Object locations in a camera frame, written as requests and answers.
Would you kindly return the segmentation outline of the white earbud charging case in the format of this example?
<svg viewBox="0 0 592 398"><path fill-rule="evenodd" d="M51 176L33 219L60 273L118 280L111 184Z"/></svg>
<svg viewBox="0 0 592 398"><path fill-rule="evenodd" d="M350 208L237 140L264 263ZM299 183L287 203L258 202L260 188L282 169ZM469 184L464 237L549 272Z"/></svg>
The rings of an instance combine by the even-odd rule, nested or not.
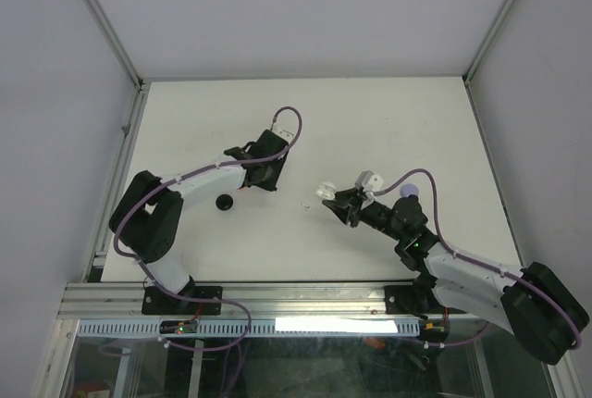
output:
<svg viewBox="0 0 592 398"><path fill-rule="evenodd" d="M337 189L331 182L321 182L315 190L315 195L323 200L332 201L336 198Z"/></svg>

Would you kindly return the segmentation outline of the black earbud charging case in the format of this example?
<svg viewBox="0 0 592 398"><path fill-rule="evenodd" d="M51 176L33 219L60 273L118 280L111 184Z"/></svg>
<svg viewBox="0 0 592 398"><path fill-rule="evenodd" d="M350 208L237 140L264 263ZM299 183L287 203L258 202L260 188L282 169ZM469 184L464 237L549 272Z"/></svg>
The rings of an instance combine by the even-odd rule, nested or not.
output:
<svg viewBox="0 0 592 398"><path fill-rule="evenodd" d="M223 193L216 198L216 208L220 211L229 211L234 206L234 199L230 194Z"/></svg>

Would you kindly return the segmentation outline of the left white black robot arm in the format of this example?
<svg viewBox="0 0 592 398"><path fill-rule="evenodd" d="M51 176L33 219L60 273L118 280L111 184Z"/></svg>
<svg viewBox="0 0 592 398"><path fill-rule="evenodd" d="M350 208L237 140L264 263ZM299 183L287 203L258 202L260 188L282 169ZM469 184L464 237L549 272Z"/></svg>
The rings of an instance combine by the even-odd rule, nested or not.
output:
<svg viewBox="0 0 592 398"><path fill-rule="evenodd" d="M164 287L162 303L174 313L189 310L194 280L172 255L181 213L204 200L242 188L273 192L287 158L289 142L271 130L256 141L224 151L206 170L190 177L137 173L109 219L117 242Z"/></svg>

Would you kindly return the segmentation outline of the purple earbud charging case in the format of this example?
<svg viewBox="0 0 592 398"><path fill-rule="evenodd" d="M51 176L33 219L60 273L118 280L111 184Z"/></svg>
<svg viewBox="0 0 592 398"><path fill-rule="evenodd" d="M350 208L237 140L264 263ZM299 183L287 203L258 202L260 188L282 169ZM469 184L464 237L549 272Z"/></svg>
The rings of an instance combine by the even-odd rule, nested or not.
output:
<svg viewBox="0 0 592 398"><path fill-rule="evenodd" d="M407 198L410 196L419 197L420 191L416 185L412 183L406 183L401 186L400 195L403 198Z"/></svg>

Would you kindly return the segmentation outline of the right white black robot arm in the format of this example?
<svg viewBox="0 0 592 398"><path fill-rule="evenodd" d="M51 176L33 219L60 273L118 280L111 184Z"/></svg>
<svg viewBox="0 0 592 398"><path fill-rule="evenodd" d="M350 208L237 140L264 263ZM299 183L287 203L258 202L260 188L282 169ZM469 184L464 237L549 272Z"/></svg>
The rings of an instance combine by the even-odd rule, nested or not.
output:
<svg viewBox="0 0 592 398"><path fill-rule="evenodd" d="M404 185L393 206L362 188L316 194L344 225L364 224L396 241L403 265L419 274L413 299L421 310L443 306L479 317L548 365L578 348L590 317L548 266L507 266L453 248L428 228L414 185Z"/></svg>

